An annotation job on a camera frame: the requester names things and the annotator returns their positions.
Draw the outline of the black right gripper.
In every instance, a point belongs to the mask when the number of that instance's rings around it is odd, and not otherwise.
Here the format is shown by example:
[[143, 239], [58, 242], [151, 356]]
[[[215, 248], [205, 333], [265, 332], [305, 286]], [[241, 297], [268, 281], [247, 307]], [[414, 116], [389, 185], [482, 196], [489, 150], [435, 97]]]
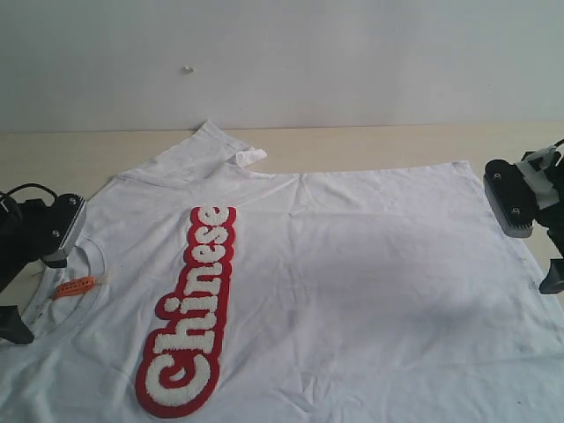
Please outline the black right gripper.
[[[555, 248], [563, 256], [563, 178], [547, 178], [534, 175], [531, 191], [535, 206], [531, 224], [538, 223], [547, 231]], [[542, 294], [558, 294], [564, 291], [564, 260], [551, 259], [549, 271], [539, 285]]]

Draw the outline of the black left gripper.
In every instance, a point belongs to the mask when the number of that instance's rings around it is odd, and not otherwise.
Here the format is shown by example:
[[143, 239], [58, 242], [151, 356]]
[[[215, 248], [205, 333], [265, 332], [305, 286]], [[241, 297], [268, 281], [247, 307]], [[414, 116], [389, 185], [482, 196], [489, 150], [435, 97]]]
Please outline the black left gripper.
[[[1, 200], [1, 291], [31, 262], [59, 262], [66, 235], [66, 214], [57, 198]], [[0, 336], [15, 345], [28, 345], [34, 334], [23, 323], [16, 305], [0, 307]]]

